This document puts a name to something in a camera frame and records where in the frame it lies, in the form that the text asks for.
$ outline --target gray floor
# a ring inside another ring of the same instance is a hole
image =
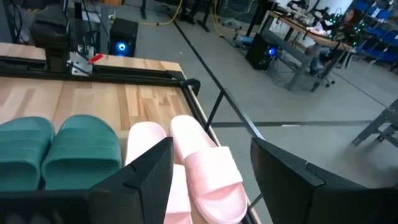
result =
[[[159,5],[150,7],[162,10]],[[117,16],[141,21],[136,7],[121,7]],[[146,22],[169,20],[166,15],[154,11],[147,11],[147,16]],[[347,70],[335,70],[332,77],[336,84],[331,88],[321,87],[316,93],[287,91],[267,74],[253,70],[242,54],[218,37],[213,24],[208,24],[210,33],[198,25],[179,21],[178,24],[252,121],[366,121],[374,119],[398,98],[398,76],[362,61],[353,62]],[[178,62],[188,78],[201,81],[199,100],[205,112],[210,113],[219,90],[174,24],[140,26],[137,57]],[[288,71],[281,63],[278,70]],[[283,73],[279,78],[288,77],[289,73]],[[224,101],[215,121],[239,121],[239,118]],[[359,184],[367,187],[396,184],[398,151],[388,142],[376,144],[372,138],[357,149],[347,148],[363,128],[345,125],[259,130],[271,143]],[[216,133],[220,141],[230,147],[243,175],[246,192],[254,200],[259,189],[251,169],[249,134],[244,128],[217,128]],[[272,223],[264,202],[260,202],[256,210],[263,223]]]

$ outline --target yellow cable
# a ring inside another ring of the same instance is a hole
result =
[[[186,0],[181,0],[180,1],[180,4],[178,5],[178,8],[175,11],[175,14],[174,14],[173,18],[171,20],[169,20],[168,22],[140,22],[139,24],[140,25],[145,25],[145,26],[164,26],[164,25],[168,25],[168,24],[172,23],[174,21],[174,19],[177,17],[178,12],[180,12],[182,1],[186,1]]]

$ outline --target computer tower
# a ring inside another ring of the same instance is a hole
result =
[[[109,53],[122,57],[136,55],[138,23],[117,18],[113,22],[110,32]]]
[[[277,50],[278,45],[256,34],[252,46],[246,53],[246,60],[256,70],[267,70],[269,64],[275,59]]]

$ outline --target wooden table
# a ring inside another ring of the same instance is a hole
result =
[[[122,6],[123,0],[99,0],[101,4],[107,4],[110,6]]]
[[[280,20],[284,24],[288,25],[292,30],[297,30],[298,32],[302,34],[306,34],[307,37],[313,39],[316,43],[325,46],[325,47],[330,47],[331,49],[334,49],[337,45],[337,41],[329,40],[326,37],[320,37],[319,35],[313,34],[311,32],[307,32],[306,27],[303,27],[298,21],[294,21],[291,19],[285,19],[281,17],[281,14],[276,13],[276,12],[269,12],[269,15],[275,19]],[[351,51],[353,48],[352,46],[348,44],[341,43],[338,46],[338,50],[344,50],[344,51]]]
[[[299,62],[301,62],[301,65],[295,66],[294,63],[291,61],[287,60],[285,57],[279,57],[278,60],[286,64],[289,68],[291,68],[295,75],[291,78],[291,80],[285,84],[286,89],[292,90],[293,87],[297,84],[300,76],[302,76],[305,73],[305,70],[308,68],[310,65],[311,61],[318,56],[317,52],[319,51],[320,47],[329,47],[331,49],[334,49],[337,47],[337,50],[333,54],[333,58],[328,62],[328,65],[323,69],[321,74],[319,74],[318,77],[310,77],[311,79],[315,80],[315,83],[313,84],[311,91],[317,90],[321,82],[324,80],[328,81],[327,76],[333,69],[333,67],[336,65],[337,61],[342,57],[342,55],[345,52],[351,52],[353,51],[353,48],[347,44],[340,43],[337,41],[332,41],[327,38],[321,37],[319,35],[313,34],[311,32],[307,32],[306,27],[303,25],[299,24],[297,21],[293,21],[288,18],[284,18],[280,16],[280,14],[277,14],[275,12],[268,12],[268,17],[261,29],[261,35],[263,37],[266,37],[269,39],[269,41],[273,42],[274,44],[277,44],[280,49],[285,50],[288,54],[293,56],[295,59],[297,59]],[[269,30],[272,21],[274,19],[278,19],[280,22],[283,22],[287,24],[290,29],[284,39],[280,38],[278,35],[274,34]],[[289,44],[289,39],[290,36],[293,33],[293,30],[297,30],[298,32],[307,35],[307,37],[312,38],[316,44],[313,46],[313,50],[309,54],[303,53],[301,50],[296,49],[296,47],[292,46]]]
[[[17,44],[0,43],[1,56],[45,60],[43,49]],[[174,62],[112,55],[105,55],[96,65],[182,71]],[[198,99],[193,99],[206,118]],[[58,130],[74,114],[91,114],[107,122],[120,138],[124,161],[132,125],[153,121],[168,132],[174,116],[192,115],[192,112],[177,87],[0,77],[0,123],[22,116],[41,116],[53,121]],[[220,146],[212,128],[210,131]],[[193,202],[191,206],[193,222],[206,223]],[[257,223],[261,223],[254,209],[251,211]]]

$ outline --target green slide sandal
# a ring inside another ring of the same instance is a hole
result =
[[[0,191],[36,190],[40,165],[54,139],[51,121],[18,118],[0,125]]]
[[[121,169],[120,142],[111,127],[90,115],[61,126],[42,164],[46,190],[88,189]]]

